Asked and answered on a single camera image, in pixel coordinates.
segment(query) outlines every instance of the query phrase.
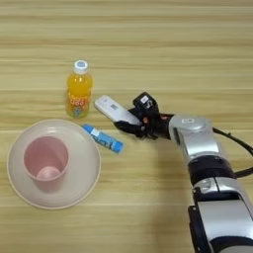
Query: white object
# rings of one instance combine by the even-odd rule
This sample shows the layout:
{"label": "white object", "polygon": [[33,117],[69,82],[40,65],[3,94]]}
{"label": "white object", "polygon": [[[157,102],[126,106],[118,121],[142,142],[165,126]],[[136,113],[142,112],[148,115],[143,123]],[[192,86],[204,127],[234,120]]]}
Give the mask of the white object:
{"label": "white object", "polygon": [[79,75],[86,74],[88,71],[88,63],[85,60],[77,60],[74,64],[74,72]]}
{"label": "white object", "polygon": [[140,124],[139,119],[135,115],[106,95],[95,101],[95,107],[113,122],[124,121],[133,125]]}
{"label": "white object", "polygon": [[[60,188],[53,193],[41,191],[33,182],[24,163],[24,154],[36,138],[53,136],[68,149],[68,169]],[[101,170],[98,147],[81,126],[67,121],[51,120],[26,129],[11,148],[7,164],[8,176],[17,194],[29,204],[42,209],[71,207],[94,189]]]}

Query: wood grain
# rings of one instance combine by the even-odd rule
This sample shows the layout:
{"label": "wood grain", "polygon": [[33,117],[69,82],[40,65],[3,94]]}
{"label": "wood grain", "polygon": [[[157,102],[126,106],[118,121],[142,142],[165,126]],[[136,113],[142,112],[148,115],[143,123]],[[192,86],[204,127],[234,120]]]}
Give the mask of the wood grain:
{"label": "wood grain", "polygon": [[[0,0],[0,247],[2,253],[189,253],[191,185],[170,141],[139,141],[93,107],[83,121],[64,112],[74,60],[89,61],[93,101],[127,108],[150,92],[165,113],[206,116],[253,143],[251,0]],[[43,211],[11,189],[7,153],[46,119],[88,122],[126,144],[99,147],[100,181],[78,206]],[[235,170],[250,157],[220,138]],[[253,177],[242,180],[253,201]]]}

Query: toothpaste tube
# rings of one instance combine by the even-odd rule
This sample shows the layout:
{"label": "toothpaste tube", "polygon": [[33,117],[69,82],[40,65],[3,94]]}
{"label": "toothpaste tube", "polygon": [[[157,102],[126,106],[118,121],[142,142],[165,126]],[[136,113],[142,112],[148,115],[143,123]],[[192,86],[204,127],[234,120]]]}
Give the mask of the toothpaste tube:
{"label": "toothpaste tube", "polygon": [[93,126],[85,124],[82,126],[91,136],[103,146],[106,146],[116,153],[120,153],[123,150],[124,144],[107,134],[95,129]]}

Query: plastic cup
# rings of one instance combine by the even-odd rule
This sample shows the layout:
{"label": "plastic cup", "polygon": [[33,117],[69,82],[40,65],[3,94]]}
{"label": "plastic cup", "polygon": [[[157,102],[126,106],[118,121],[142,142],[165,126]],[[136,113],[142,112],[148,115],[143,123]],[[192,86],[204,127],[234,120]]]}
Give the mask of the plastic cup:
{"label": "plastic cup", "polygon": [[24,162],[36,186],[43,192],[54,192],[67,171],[68,150],[58,138],[39,137],[27,147]]}

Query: orange juice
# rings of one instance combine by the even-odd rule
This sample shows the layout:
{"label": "orange juice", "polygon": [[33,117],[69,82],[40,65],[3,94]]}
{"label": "orange juice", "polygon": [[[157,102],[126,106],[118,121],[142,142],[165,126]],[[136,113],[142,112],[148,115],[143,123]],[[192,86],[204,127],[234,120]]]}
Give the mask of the orange juice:
{"label": "orange juice", "polygon": [[67,79],[66,112],[69,116],[83,118],[88,115],[92,84],[88,63],[77,60],[74,72]]}

